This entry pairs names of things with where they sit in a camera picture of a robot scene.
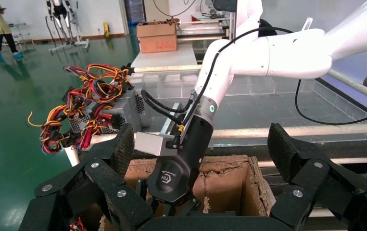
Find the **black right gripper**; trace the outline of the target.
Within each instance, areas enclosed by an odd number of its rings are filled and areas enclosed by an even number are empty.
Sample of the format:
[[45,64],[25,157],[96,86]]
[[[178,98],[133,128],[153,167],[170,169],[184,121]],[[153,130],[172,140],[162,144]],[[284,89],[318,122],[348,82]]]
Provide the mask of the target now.
[[162,217],[184,217],[198,209],[200,201],[193,195],[192,189],[213,131],[211,123],[193,116],[183,148],[177,151],[177,155],[157,158],[148,180],[138,179],[136,192],[153,214],[158,208],[156,199],[165,203]]

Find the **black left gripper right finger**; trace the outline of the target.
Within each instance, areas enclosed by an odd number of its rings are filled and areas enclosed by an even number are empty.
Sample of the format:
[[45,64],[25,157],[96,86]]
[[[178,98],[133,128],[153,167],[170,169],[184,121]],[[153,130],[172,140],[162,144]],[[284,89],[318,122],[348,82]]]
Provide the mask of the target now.
[[270,157],[288,186],[270,216],[300,231],[314,206],[327,208],[350,231],[367,231],[367,178],[332,162],[313,143],[292,138],[278,123],[269,128]]

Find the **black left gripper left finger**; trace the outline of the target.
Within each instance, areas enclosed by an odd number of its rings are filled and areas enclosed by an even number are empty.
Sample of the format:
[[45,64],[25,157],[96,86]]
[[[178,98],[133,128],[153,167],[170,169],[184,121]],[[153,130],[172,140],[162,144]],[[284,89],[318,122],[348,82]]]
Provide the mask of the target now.
[[92,205],[117,230],[139,229],[152,218],[152,209],[125,182],[133,152],[133,128],[124,124],[109,146],[94,145],[79,164],[36,187],[19,229],[67,231]]

